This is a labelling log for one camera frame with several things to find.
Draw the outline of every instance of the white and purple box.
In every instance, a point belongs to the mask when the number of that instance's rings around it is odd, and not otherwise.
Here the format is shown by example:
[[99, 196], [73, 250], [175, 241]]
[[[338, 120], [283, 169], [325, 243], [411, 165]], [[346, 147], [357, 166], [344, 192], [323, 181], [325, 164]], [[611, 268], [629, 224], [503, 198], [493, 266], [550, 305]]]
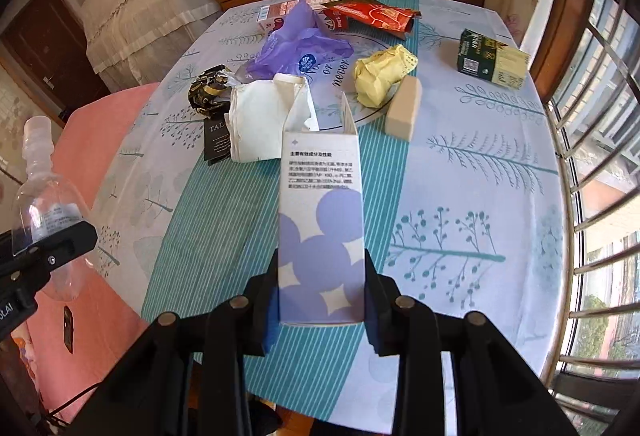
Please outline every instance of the white and purple box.
[[295, 108], [306, 112], [308, 106], [294, 104], [282, 136], [280, 321], [294, 325], [361, 322], [362, 181], [358, 133], [349, 103], [342, 94], [342, 133], [308, 131], [304, 124], [310, 117]]

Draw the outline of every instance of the white tissue stack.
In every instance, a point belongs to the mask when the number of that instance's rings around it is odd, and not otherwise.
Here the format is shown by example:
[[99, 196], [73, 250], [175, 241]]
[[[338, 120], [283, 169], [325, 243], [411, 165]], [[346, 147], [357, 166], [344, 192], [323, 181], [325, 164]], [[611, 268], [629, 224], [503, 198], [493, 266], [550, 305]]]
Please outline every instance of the white tissue stack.
[[276, 73], [273, 80], [236, 86], [231, 92], [231, 108], [225, 114], [231, 139], [231, 159], [238, 162], [280, 158], [282, 128], [299, 92], [306, 93], [310, 118], [308, 131], [318, 131], [318, 118], [304, 77]]

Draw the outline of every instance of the crumpled yellow paper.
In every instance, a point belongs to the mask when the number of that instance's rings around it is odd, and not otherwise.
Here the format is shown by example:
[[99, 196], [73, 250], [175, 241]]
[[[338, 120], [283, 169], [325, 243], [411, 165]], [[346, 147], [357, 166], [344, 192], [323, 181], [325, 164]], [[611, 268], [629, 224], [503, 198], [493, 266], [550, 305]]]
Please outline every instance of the crumpled yellow paper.
[[418, 58], [401, 44], [358, 59], [353, 67], [358, 101], [367, 108], [379, 108], [391, 85], [416, 66]]

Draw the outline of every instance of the screw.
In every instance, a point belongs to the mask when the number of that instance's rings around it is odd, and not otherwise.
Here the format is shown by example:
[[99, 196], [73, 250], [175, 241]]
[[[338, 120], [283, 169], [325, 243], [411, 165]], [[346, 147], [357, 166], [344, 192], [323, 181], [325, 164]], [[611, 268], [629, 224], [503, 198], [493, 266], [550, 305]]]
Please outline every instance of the screw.
[[396, 297], [396, 306], [402, 308], [403, 310], [408, 310], [409, 308], [413, 308], [415, 305], [415, 301], [412, 297], [407, 295], [399, 295]]
[[466, 319], [474, 326], [484, 326], [486, 317], [479, 311], [472, 311], [466, 315]]
[[166, 311], [158, 316], [158, 324], [160, 324], [161, 326], [171, 326], [171, 324], [175, 322], [175, 319], [175, 313]]
[[238, 310], [240, 308], [244, 308], [249, 304], [249, 299], [247, 299], [244, 295], [236, 295], [229, 299], [229, 304], [231, 308], [234, 310]]

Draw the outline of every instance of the purple plastic bag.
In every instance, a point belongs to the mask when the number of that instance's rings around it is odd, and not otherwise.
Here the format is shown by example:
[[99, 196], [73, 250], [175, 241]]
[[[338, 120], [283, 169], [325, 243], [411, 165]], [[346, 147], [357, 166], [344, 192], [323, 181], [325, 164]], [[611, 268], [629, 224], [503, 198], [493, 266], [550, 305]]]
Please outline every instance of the purple plastic bag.
[[308, 3], [299, 1], [282, 27], [267, 38], [260, 54], [238, 69], [236, 76], [243, 82], [270, 80], [276, 73], [302, 75], [316, 64], [353, 55], [349, 41], [334, 37]]

